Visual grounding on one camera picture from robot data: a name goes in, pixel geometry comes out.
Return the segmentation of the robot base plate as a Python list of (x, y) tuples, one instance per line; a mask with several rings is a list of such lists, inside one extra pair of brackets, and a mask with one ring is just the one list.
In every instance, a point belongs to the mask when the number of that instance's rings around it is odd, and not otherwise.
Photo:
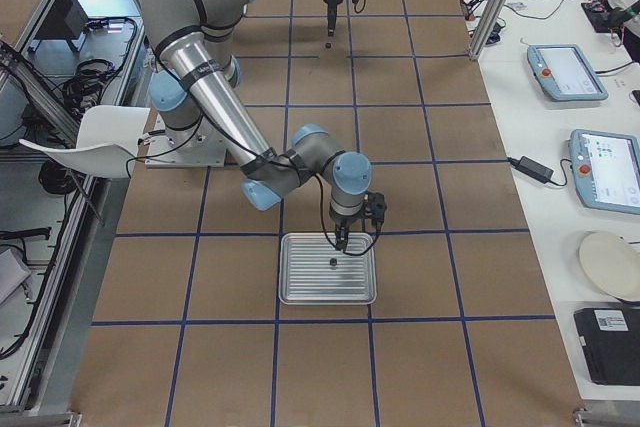
[(149, 139), (147, 168), (222, 167), (226, 158), (223, 136), (203, 116), (178, 119), (170, 112), (158, 112), (156, 130), (163, 133)]

